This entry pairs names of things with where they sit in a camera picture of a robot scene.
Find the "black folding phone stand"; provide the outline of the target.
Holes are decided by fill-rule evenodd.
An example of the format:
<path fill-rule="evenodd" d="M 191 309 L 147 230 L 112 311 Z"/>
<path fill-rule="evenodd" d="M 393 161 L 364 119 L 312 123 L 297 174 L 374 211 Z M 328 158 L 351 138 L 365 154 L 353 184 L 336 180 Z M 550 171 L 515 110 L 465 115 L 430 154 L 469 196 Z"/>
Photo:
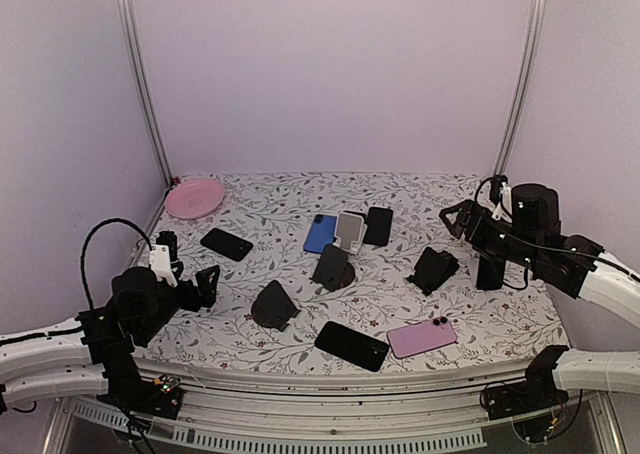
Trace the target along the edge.
<path fill-rule="evenodd" d="M 451 253 L 426 247 L 406 280 L 417 286 L 425 296 L 438 290 L 459 269 L 459 261 Z"/>

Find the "black phone blue case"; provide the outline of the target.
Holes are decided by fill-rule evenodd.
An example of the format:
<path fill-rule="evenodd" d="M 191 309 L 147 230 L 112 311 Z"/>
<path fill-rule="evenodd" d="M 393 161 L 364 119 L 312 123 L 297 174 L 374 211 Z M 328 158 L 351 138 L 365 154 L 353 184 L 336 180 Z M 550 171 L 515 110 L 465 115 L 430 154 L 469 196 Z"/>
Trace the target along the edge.
<path fill-rule="evenodd" d="M 475 285 L 481 291 L 496 291 L 503 287 L 506 261 L 500 258 L 478 257 Z"/>

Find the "black phone teal edge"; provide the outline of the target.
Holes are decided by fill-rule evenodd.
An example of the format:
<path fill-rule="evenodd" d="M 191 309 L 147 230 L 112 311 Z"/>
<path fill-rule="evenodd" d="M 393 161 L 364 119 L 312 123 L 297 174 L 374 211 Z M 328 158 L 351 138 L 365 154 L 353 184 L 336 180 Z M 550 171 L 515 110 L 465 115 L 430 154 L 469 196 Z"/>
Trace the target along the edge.
<path fill-rule="evenodd" d="M 393 210 L 382 207 L 370 207 L 366 217 L 367 230 L 363 243 L 385 247 L 389 243 L 393 220 Z"/>

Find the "white grey phone stand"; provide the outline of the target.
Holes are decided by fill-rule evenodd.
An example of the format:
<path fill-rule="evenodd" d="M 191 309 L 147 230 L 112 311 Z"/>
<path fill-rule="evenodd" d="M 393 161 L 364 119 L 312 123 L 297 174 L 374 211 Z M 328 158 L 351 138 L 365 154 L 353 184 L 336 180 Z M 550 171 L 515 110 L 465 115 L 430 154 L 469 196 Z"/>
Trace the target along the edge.
<path fill-rule="evenodd" d="M 356 255 L 367 231 L 366 215 L 361 212 L 343 211 L 337 216 L 333 245 Z"/>

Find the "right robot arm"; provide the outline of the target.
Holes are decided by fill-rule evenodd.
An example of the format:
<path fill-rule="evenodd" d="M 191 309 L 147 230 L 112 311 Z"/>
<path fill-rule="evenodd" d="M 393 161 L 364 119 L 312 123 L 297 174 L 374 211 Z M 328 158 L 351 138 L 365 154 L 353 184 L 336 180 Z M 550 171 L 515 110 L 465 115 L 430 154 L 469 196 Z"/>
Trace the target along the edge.
<path fill-rule="evenodd" d="M 481 402 L 493 417 L 564 403 L 572 389 L 639 391 L 639 274 L 600 243 L 561 229 L 559 196 L 537 183 L 511 187 L 487 178 L 490 204 L 477 196 L 442 209 L 449 233 L 468 243 L 471 275 L 483 291 L 505 286 L 509 264 L 524 280 L 543 282 L 578 302 L 567 345 L 535 354 L 523 381 L 488 388 Z"/>

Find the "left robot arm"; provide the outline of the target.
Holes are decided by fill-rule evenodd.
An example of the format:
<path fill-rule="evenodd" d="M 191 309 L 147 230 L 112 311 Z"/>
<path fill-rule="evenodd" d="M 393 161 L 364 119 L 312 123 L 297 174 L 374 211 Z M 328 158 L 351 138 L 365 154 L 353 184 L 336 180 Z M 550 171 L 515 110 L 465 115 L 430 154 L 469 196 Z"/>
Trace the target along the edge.
<path fill-rule="evenodd" d="M 176 419 L 184 396 L 179 378 L 144 379 L 134 351 L 147 347 L 178 311 L 212 307 L 220 274 L 212 266 L 195 280 L 171 285 L 148 267 L 130 268 L 112 280 L 104 307 L 49 328 L 2 336 L 1 409 L 93 395 L 125 412 Z"/>

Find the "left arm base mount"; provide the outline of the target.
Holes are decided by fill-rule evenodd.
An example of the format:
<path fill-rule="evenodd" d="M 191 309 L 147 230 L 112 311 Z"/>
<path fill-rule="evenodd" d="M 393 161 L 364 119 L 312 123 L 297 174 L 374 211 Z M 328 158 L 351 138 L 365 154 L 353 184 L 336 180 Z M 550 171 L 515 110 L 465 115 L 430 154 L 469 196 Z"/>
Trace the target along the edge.
<path fill-rule="evenodd" d="M 180 384 L 179 377 L 167 374 L 151 381 L 124 379 L 116 382 L 109 396 L 117 407 L 128 412 L 176 420 L 184 396 Z"/>

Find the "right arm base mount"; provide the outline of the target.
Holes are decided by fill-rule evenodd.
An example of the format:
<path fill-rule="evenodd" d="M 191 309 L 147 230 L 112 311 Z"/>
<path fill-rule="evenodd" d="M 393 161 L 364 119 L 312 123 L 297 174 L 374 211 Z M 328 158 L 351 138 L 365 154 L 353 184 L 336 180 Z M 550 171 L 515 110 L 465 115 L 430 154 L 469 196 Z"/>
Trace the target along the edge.
<path fill-rule="evenodd" d="M 539 388 L 526 379 L 490 382 L 479 394 L 488 418 L 510 419 L 516 437 L 528 445 L 546 444 L 560 433 L 568 401 L 566 391 Z"/>

